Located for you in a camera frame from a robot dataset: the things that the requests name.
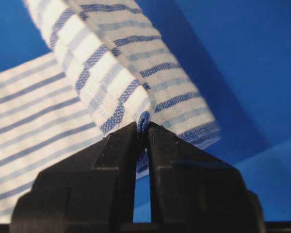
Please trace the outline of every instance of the black plastic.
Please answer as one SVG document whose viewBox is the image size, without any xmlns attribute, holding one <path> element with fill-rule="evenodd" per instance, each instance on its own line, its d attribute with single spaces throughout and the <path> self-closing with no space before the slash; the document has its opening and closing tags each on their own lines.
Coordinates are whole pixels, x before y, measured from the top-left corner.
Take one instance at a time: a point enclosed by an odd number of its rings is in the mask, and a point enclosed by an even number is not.
<svg viewBox="0 0 291 233">
<path fill-rule="evenodd" d="M 151 223 L 133 223 L 136 162 L 149 155 Z M 150 122 L 132 123 L 43 170 L 0 233 L 276 233 L 239 171 Z"/>
</svg>

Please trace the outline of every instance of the striped fabric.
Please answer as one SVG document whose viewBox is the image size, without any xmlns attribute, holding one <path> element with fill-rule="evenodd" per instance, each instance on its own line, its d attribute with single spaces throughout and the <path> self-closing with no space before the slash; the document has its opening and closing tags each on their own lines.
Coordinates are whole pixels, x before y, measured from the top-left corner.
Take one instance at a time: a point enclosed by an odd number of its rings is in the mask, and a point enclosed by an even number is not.
<svg viewBox="0 0 291 233">
<path fill-rule="evenodd" d="M 0 223 L 41 170 L 102 136 L 53 54 L 0 73 Z"/>
<path fill-rule="evenodd" d="M 39 171 L 133 121 L 200 148 L 218 140 L 204 99 L 133 0 L 26 6 L 53 53 L 0 73 L 0 223 Z"/>
</svg>

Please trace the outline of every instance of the folded fabric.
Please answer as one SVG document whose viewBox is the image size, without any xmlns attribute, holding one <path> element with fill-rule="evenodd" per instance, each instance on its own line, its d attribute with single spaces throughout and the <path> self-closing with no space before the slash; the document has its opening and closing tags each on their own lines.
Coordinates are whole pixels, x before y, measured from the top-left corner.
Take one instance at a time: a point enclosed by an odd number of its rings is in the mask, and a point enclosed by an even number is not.
<svg viewBox="0 0 291 233">
<path fill-rule="evenodd" d="M 204 99 L 133 0 L 26 5 L 53 53 L 0 73 L 0 223 L 39 171 L 133 121 L 200 148 L 218 140 Z"/>
</svg>

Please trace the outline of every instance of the blue background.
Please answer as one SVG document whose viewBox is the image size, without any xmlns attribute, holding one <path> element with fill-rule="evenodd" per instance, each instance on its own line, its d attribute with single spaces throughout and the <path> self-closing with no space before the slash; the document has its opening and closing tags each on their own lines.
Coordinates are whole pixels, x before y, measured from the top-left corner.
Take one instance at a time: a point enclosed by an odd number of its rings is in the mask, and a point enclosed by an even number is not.
<svg viewBox="0 0 291 233">
<path fill-rule="evenodd" d="M 266 220 L 291 220 L 291 0 L 137 0 L 204 95 Z M 0 71 L 49 52 L 21 0 L 0 1 Z M 148 177 L 135 221 L 149 221 Z"/>
</svg>

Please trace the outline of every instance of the blue and white striped fabric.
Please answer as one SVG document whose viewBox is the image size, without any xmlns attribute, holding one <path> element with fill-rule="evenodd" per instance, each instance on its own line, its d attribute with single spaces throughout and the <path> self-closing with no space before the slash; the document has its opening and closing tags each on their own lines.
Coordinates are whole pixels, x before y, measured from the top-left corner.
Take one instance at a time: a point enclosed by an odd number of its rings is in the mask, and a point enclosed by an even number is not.
<svg viewBox="0 0 291 233">
<path fill-rule="evenodd" d="M 218 139 L 204 99 L 133 0 L 26 5 L 53 53 L 0 73 L 0 223 L 39 171 L 133 121 L 200 148 Z"/>
</svg>

